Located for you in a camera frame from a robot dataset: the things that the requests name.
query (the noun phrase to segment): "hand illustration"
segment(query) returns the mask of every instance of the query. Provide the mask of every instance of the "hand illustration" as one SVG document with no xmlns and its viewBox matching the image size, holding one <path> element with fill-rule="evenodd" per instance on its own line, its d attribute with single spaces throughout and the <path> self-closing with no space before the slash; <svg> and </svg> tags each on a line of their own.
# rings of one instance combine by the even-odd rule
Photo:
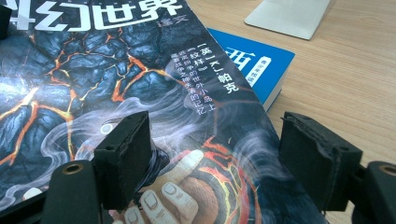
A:
<svg viewBox="0 0 396 224">
<path fill-rule="evenodd" d="M 213 223 L 218 212 L 213 190 L 204 181 L 189 177 L 203 157 L 201 150 L 187 154 L 171 171 L 142 189 L 142 210 L 131 203 L 126 211 L 113 214 L 113 224 Z"/>
</svg>

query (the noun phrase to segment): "magazine cover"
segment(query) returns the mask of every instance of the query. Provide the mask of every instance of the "magazine cover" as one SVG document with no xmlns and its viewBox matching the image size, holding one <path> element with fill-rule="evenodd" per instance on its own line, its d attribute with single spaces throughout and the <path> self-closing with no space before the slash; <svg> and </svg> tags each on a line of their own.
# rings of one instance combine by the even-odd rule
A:
<svg viewBox="0 0 396 224">
<path fill-rule="evenodd" d="M 0 4 L 13 10 L 0 41 L 0 210 L 46 191 L 61 164 L 91 160 L 110 120 L 147 110 L 171 162 L 107 222 L 325 223 L 279 163 L 248 82 L 186 1 Z"/>
</svg>

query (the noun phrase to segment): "blue book cover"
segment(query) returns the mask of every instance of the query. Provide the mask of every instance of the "blue book cover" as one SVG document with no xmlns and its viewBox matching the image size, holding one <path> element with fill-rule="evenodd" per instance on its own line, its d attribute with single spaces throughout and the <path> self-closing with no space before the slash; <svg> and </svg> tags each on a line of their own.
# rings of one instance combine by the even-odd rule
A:
<svg viewBox="0 0 396 224">
<path fill-rule="evenodd" d="M 264 109 L 279 95 L 294 53 L 241 36 L 208 29 L 252 87 Z"/>
</svg>

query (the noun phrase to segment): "wooden table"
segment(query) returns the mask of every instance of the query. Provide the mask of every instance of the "wooden table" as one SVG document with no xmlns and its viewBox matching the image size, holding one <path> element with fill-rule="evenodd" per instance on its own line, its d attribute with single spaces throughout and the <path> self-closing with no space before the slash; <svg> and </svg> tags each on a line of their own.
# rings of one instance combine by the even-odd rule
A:
<svg viewBox="0 0 396 224">
<path fill-rule="evenodd" d="M 188 0 L 203 24 L 296 54 L 269 110 L 278 133 L 285 111 L 307 115 L 364 151 L 396 163 L 396 6 L 394 0 L 335 0 L 309 41 L 244 23 L 261 0 Z M 330 223 L 350 223 L 330 212 Z"/>
</svg>

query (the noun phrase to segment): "screw hole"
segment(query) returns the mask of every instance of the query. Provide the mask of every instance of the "screw hole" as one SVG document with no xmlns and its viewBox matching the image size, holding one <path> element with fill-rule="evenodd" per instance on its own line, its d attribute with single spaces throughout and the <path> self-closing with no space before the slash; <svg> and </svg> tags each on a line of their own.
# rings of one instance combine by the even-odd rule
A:
<svg viewBox="0 0 396 224">
<path fill-rule="evenodd" d="M 106 147 L 106 150 L 114 150 L 114 146 L 108 146 Z"/>
<path fill-rule="evenodd" d="M 73 175 L 75 173 L 78 173 L 79 171 L 81 171 L 84 168 L 84 166 L 82 164 L 71 164 L 67 167 L 65 167 L 62 172 L 65 175 Z"/>
<path fill-rule="evenodd" d="M 349 151 L 349 148 L 348 148 L 348 147 L 340 147 L 340 149 L 341 149 L 342 151 Z"/>
<path fill-rule="evenodd" d="M 387 175 L 396 176 L 396 167 L 390 165 L 382 165 L 379 167 L 382 172 L 386 173 Z"/>
</svg>

